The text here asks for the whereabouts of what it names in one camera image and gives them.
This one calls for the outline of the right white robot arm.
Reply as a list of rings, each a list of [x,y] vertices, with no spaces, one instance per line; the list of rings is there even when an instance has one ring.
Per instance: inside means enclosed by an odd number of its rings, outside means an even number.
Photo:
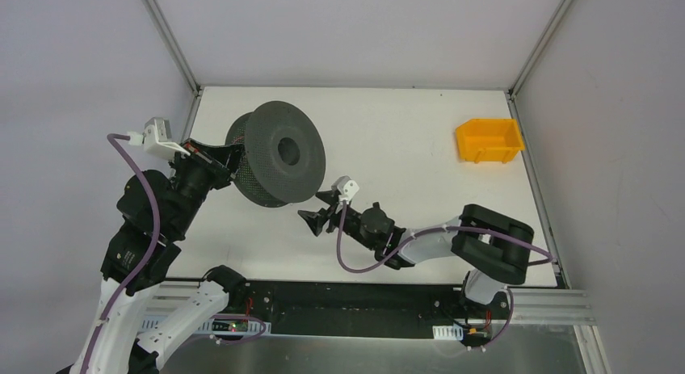
[[[382,266],[400,270],[433,259],[458,257],[472,268],[458,296],[460,310],[469,317],[481,316],[505,287],[526,280],[535,232],[522,221],[467,204],[459,216],[443,224],[407,229],[397,225],[379,203],[357,212],[340,201],[336,191],[321,191],[316,197],[327,203],[327,208],[300,210],[298,216],[316,236],[338,234],[338,257],[344,236],[370,250],[375,266],[357,269],[357,273]]]

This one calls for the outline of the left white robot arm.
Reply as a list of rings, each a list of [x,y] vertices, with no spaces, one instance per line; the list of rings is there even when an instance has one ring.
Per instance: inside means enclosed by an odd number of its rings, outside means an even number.
[[[110,240],[101,266],[102,280],[95,319],[69,373],[158,373],[170,357],[212,315],[240,311],[246,291],[243,276],[219,265],[210,269],[196,293],[154,329],[141,332],[150,301],[170,265],[179,242],[212,190],[227,187],[244,157],[242,144],[211,146],[189,139],[170,159],[174,170],[141,170],[122,148],[123,136],[110,144],[132,169],[117,204],[123,224]]]

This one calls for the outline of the black cable spool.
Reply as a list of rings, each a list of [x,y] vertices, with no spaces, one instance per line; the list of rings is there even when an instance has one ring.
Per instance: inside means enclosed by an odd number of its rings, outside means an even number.
[[[242,145],[233,184],[265,208],[302,203],[314,197],[326,173],[326,153],[313,121],[298,107],[266,102],[240,116],[225,137]]]

